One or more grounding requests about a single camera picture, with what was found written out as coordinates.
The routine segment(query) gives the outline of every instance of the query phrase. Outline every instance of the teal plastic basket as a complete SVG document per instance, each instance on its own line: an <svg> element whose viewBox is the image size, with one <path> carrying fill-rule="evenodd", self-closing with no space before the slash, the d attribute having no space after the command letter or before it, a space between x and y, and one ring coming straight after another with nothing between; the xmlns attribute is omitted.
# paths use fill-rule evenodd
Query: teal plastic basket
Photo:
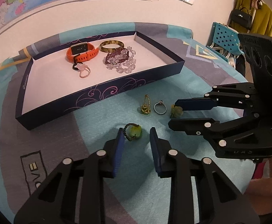
<svg viewBox="0 0 272 224"><path fill-rule="evenodd" d="M237 33L223 24L214 22L215 32L213 42L223 49L226 49L233 55L242 55L243 51L240 50L240 41Z"/></svg>

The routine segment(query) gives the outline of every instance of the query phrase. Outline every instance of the silver ring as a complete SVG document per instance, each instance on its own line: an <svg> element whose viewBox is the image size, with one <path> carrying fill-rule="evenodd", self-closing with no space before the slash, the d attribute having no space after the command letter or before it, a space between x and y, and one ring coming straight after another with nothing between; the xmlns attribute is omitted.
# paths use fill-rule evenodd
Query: silver ring
<svg viewBox="0 0 272 224"><path fill-rule="evenodd" d="M163 106L165 107L165 111L164 111L163 113L159 113L158 111L156 111L156 106L157 106L157 105L163 105ZM154 105L153 109L154 109L154 111L155 111L157 114L159 114L159 115L165 114L166 111L167 111L167 108L166 108L166 106L164 105L164 103L163 103L162 100L160 100L159 102L157 102L157 103Z"/></svg>

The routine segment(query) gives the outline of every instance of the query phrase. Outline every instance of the floor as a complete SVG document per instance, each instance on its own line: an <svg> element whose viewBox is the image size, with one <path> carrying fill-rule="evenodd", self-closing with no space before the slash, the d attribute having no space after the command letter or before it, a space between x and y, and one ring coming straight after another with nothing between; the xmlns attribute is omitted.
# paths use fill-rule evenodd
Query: floor
<svg viewBox="0 0 272 224"><path fill-rule="evenodd" d="M246 78L246 80L248 82L252 82L253 83L253 78L252 78L250 64L246 61L245 65L246 65L246 75L245 75L245 78Z"/></svg>

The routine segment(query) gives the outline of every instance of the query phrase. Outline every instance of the orange watch strap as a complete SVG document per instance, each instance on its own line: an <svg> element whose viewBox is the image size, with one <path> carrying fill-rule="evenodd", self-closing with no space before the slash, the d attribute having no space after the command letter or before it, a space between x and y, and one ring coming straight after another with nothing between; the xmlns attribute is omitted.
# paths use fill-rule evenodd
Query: orange watch strap
<svg viewBox="0 0 272 224"><path fill-rule="evenodd" d="M92 58L96 57L99 53L99 48L94 48L94 46L90 43L88 43L88 48L90 49L86 53L82 53L81 55L76 57L76 62L85 62L88 60L91 60ZM69 60L69 62L74 63L74 57L75 55L72 54L72 49L69 48L66 52L66 56Z"/></svg>

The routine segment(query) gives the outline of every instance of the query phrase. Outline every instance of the dark blue box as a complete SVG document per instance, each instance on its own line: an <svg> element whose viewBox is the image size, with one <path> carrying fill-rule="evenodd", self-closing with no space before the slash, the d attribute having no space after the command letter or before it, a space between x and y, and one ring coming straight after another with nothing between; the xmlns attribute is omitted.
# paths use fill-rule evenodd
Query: dark blue box
<svg viewBox="0 0 272 224"><path fill-rule="evenodd" d="M128 36L128 35L134 35L135 33L136 33L136 37L146 41L149 44L149 47L150 47L149 50L151 50L155 54L159 54L159 53L164 54L165 56L172 59L173 63L152 68L145 71L140 71L133 74L127 74L126 76L109 80L92 87L85 88L83 90L71 93L67 96L56 99L54 101L51 101L47 104L44 104L40 107L37 107L29 112L22 114L26 85L28 83L28 77L32 68L33 59L38 60L44 56L69 48L70 46L80 42L92 42L95 40L99 40L101 39L101 36L93 36L91 38L84 38L84 39L80 39L79 41L72 41L71 43L60 45L58 47L49 49L45 52L42 52L34 56L28 63L28 66L23 76L22 83L19 90L18 101L17 101L16 111L15 111L15 118L26 129L31 130L44 123L52 121L60 116L63 116L81 107L84 107L85 105L90 105L94 102L103 100L106 97L110 97L118 93L122 93L130 89L145 85L147 83L154 82L162 78L166 78L166 77L180 73L185 61L182 58L180 58L178 55L176 55L175 53L173 53L172 51L164 47L163 45L157 43L150 37L147 37L146 35L138 31L111 33L111 34L104 35L104 38L108 39L113 37ZM80 103L83 96L87 96L89 100L88 103L86 103L85 100L83 100L83 102Z"/></svg>

